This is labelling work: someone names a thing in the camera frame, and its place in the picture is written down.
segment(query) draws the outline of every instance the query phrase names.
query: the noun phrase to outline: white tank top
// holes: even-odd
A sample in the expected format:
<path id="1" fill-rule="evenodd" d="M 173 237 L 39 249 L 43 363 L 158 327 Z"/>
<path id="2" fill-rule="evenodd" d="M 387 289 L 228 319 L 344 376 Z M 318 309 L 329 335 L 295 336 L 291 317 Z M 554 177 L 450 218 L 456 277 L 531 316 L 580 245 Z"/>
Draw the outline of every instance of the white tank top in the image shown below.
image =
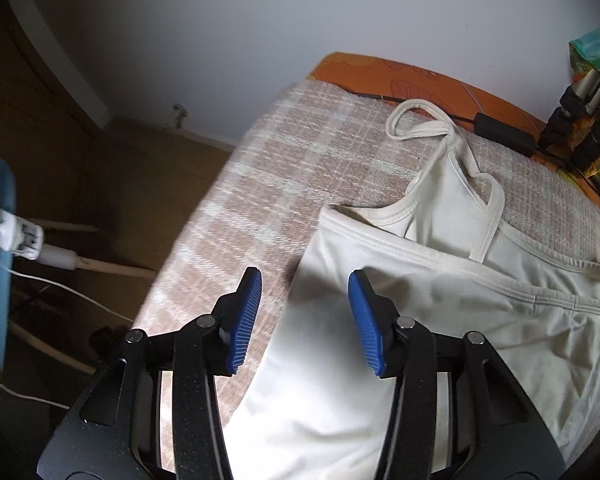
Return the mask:
<path id="1" fill-rule="evenodd" d="M 410 108 L 437 120 L 396 137 Z M 504 222 L 502 187 L 478 170 L 439 108 L 405 102 L 387 133 L 445 137 L 398 202 L 321 211 L 262 362 L 224 429 L 236 480 L 373 478 L 394 380 L 366 365 L 347 299 L 355 269 L 432 332 L 484 333 L 568 463 L 600 428 L 600 264 L 557 253 Z M 467 175 L 491 184 L 487 204 Z M 445 380 L 440 375 L 434 470 L 446 459 Z"/>

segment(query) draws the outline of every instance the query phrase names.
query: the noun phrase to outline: white power plug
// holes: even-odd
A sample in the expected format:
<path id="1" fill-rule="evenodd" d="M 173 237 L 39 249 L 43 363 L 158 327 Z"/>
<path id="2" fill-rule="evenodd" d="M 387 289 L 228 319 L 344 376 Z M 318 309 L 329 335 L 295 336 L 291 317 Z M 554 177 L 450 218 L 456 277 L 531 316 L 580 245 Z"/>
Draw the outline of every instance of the white power plug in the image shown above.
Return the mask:
<path id="1" fill-rule="evenodd" d="M 27 260 L 40 256 L 45 233 L 42 227 L 0 209 L 0 248 Z"/>

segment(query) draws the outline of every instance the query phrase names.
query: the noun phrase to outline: wooden leg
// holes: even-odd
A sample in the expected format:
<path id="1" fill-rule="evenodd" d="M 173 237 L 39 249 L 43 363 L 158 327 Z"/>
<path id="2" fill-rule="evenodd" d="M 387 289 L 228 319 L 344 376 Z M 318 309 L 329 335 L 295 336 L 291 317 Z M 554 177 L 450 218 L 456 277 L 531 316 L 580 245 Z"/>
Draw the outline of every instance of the wooden leg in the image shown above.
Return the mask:
<path id="1" fill-rule="evenodd" d="M 56 222 L 42 218 L 30 218 L 30 222 L 39 225 L 45 231 L 71 231 L 74 233 L 97 233 L 98 228 L 93 225 L 71 224 L 69 222 Z"/>
<path id="2" fill-rule="evenodd" d="M 110 264 L 99 260 L 92 260 L 78 256 L 75 261 L 76 269 L 96 270 L 97 272 L 106 272 L 107 274 L 117 274 L 119 276 L 133 276 L 135 278 L 145 278 L 152 280 L 156 276 L 155 270 L 142 269 L 141 267 L 129 267 L 126 265 Z"/>

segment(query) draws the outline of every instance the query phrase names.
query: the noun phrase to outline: gray wall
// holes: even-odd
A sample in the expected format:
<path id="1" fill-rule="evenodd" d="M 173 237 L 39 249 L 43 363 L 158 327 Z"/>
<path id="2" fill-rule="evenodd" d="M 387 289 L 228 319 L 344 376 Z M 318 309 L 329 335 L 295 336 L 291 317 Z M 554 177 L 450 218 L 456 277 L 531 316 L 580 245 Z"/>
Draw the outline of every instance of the gray wall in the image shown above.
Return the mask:
<path id="1" fill-rule="evenodd" d="M 599 0 L 34 0 L 113 114 L 236 142 L 334 50 L 445 73 L 546 119 Z"/>

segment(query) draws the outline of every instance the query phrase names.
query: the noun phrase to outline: white fabric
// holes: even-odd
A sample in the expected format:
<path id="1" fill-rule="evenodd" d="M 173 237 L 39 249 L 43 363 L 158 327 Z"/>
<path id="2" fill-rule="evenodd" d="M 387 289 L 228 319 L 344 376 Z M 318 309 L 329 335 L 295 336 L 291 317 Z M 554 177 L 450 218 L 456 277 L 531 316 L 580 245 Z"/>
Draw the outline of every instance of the white fabric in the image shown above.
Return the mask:
<path id="1" fill-rule="evenodd" d="M 478 170 L 434 105 L 398 107 L 390 136 L 410 107 L 436 120 L 402 138 L 445 138 L 397 203 L 320 213 L 269 347 L 224 430 L 236 480 L 373 477 L 394 381 L 366 365 L 347 300 L 355 269 L 432 332 L 483 332 L 568 462 L 600 426 L 600 264 L 558 254 L 503 222 L 500 184 Z M 491 184 L 488 204 L 465 173 Z M 444 402 L 439 394 L 439 414 Z M 445 465 L 439 429 L 436 469 Z"/>

